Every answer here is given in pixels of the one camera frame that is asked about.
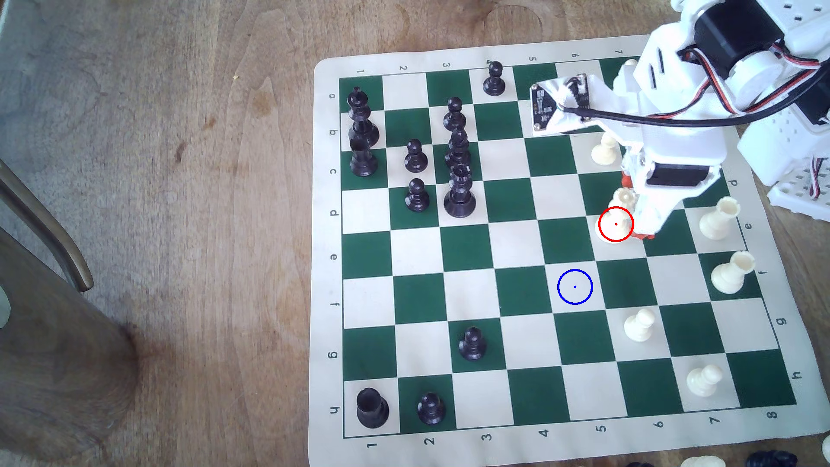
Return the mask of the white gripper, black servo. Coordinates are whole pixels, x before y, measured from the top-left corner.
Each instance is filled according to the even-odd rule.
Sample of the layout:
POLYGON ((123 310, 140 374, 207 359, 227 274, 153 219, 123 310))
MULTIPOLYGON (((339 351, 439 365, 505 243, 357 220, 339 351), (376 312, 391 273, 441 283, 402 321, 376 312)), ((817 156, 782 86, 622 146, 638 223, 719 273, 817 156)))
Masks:
POLYGON ((653 239, 682 200, 702 195, 721 177, 724 127, 631 125, 621 186, 636 194, 632 237, 653 239))

